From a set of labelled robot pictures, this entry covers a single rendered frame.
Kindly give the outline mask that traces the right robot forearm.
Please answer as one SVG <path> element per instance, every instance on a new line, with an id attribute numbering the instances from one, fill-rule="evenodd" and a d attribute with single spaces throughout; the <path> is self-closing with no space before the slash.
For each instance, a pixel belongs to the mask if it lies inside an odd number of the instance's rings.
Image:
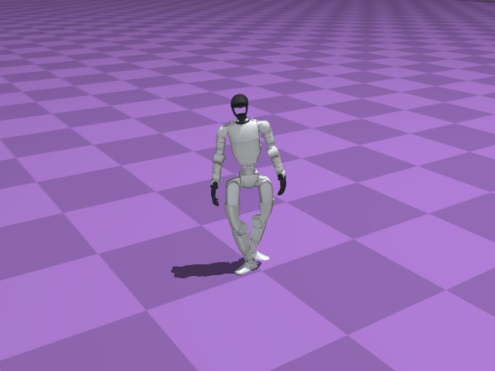
<path id="1" fill-rule="evenodd" d="M 213 156 L 213 159 L 214 159 L 214 156 Z M 223 166 L 222 164 L 220 164 L 219 162 L 215 162 L 213 160 L 213 172 L 212 172 L 212 180 L 211 180 L 211 185 L 212 186 L 213 186 L 213 182 L 217 182 L 218 185 L 220 184 L 220 180 L 219 179 L 220 179 L 220 175 L 221 175 L 222 166 Z"/>

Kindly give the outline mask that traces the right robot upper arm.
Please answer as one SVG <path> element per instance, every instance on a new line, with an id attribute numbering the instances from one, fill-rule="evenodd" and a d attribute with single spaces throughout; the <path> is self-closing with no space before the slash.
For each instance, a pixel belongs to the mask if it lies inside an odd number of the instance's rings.
<path id="1" fill-rule="evenodd" d="M 227 130 L 228 130 L 228 125 L 222 125 L 219 127 L 217 131 L 217 141 L 216 141 L 216 150 L 217 152 L 215 153 L 214 156 L 214 161 L 223 163 L 225 161 L 225 155 L 224 155 L 224 149 L 226 145 L 226 136 L 228 135 Z"/>

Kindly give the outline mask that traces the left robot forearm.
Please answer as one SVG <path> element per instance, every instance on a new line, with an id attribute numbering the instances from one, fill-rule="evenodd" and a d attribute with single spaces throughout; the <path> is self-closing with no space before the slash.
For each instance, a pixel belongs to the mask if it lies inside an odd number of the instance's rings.
<path id="1" fill-rule="evenodd" d="M 278 174 L 282 174 L 283 175 L 283 178 L 284 178 L 286 172 L 283 169 L 283 165 L 282 165 L 282 162 L 281 162 L 281 157 L 280 157 L 280 154 L 279 154 L 277 148 L 276 148 L 276 151 L 278 153 L 278 156 L 275 156 L 275 157 L 271 158 L 271 161 L 273 162 L 273 165 L 274 165 L 274 168 L 275 168 L 275 172 L 277 173 L 277 177 L 278 177 Z"/>

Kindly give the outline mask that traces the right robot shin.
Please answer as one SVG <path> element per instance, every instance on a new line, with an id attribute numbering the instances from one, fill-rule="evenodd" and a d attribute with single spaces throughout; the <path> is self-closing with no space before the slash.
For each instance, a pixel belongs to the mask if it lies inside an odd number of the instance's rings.
<path id="1" fill-rule="evenodd" d="M 249 233 L 245 234 L 237 234 L 235 230 L 232 230 L 232 234 L 234 236 L 234 240 L 237 244 L 238 249 L 240 250 L 243 258 L 248 264 L 253 264 L 252 256 L 251 256 L 251 249 L 250 249 L 250 237 Z M 250 263 L 249 263 L 250 261 Z M 252 262 L 252 263 L 251 263 Z"/>

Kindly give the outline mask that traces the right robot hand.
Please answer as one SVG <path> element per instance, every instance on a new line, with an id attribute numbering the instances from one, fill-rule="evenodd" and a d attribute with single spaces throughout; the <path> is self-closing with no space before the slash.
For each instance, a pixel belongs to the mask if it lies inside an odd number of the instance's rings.
<path id="1" fill-rule="evenodd" d="M 212 199 L 213 199 L 213 204 L 214 204 L 215 206 L 219 206 L 219 204 L 218 204 L 219 202 L 217 201 L 217 200 L 219 200 L 219 199 L 216 199 L 216 198 L 215 198 L 215 195 L 216 195 L 216 189 L 218 189 L 218 186 L 217 186 L 217 185 L 218 185 L 218 183 L 217 183 L 217 182 L 213 182 L 213 186 L 212 186 L 212 185 L 210 185 L 210 187 L 212 188 L 212 189 L 211 189 L 211 197 L 212 197 Z"/>

